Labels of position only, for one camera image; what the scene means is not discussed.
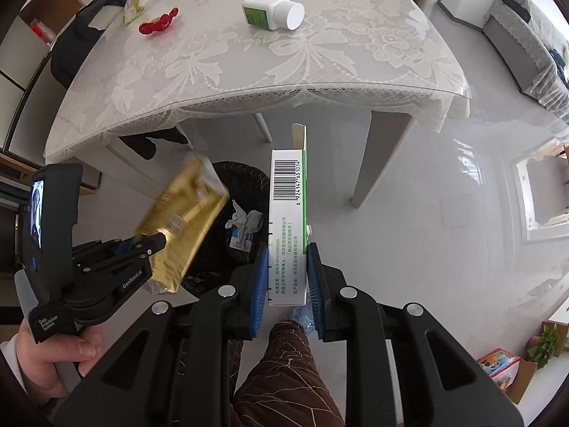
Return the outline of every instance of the human hand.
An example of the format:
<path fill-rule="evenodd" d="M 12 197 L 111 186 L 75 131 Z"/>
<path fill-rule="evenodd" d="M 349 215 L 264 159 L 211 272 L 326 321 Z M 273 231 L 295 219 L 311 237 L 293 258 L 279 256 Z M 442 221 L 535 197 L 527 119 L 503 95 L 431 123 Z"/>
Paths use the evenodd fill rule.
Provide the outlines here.
<path fill-rule="evenodd" d="M 29 397 L 37 405 L 51 398 L 67 395 L 54 363 L 79 362 L 79 373 L 85 376 L 105 352 L 101 330 L 87 327 L 80 337 L 56 334 L 35 343 L 26 320 L 16 337 L 16 356 Z"/>

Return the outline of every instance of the black trash bag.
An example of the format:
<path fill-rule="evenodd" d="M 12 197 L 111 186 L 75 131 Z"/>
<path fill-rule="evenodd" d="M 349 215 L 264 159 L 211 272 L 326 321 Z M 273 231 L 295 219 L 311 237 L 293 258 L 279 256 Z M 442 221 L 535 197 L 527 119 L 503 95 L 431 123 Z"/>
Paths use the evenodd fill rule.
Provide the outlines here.
<path fill-rule="evenodd" d="M 268 239 L 270 178 L 258 168 L 239 162 L 217 162 L 213 164 L 213 168 L 228 189 L 229 200 L 206 234 L 182 283 L 183 288 L 197 298 L 226 284 L 235 268 L 253 263 L 259 242 L 266 242 Z M 229 247 L 233 228 L 226 228 L 225 224 L 235 213 L 233 200 L 247 214 L 251 210 L 263 214 L 263 226 L 255 233 L 251 252 Z"/>

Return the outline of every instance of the table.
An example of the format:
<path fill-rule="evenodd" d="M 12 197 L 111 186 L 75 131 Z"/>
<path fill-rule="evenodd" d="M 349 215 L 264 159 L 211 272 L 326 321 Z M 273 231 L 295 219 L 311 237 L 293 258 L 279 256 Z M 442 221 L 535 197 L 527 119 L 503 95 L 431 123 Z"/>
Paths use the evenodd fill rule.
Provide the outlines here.
<path fill-rule="evenodd" d="M 305 7 L 296 31 L 247 25 L 242 1 L 157 0 L 133 24 L 113 22 L 62 102 L 46 161 L 81 155 L 111 172 L 92 157 L 116 136 L 244 112 L 263 125 L 261 113 L 309 102 L 366 107 L 352 199 L 360 206 L 415 122 L 438 132 L 447 116 L 469 115 L 464 73 L 412 0 L 292 0 Z M 173 6 L 180 12 L 167 31 L 138 33 Z"/>

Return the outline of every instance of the small display screen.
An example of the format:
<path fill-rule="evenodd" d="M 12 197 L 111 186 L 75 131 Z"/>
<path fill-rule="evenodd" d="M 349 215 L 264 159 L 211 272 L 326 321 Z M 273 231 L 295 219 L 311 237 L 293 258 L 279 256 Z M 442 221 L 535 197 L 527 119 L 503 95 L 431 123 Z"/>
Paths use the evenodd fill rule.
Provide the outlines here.
<path fill-rule="evenodd" d="M 30 237 L 39 249 L 42 248 L 42 202 L 43 180 L 34 181 L 31 194 Z"/>

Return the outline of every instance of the barcode label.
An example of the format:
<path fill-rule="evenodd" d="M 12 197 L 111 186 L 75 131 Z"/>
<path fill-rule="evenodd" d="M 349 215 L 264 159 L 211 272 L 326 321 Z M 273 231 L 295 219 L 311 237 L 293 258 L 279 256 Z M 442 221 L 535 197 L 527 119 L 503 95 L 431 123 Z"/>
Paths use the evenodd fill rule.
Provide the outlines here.
<path fill-rule="evenodd" d="M 298 200 L 300 198 L 301 163 L 296 160 L 275 160 L 273 200 Z"/>

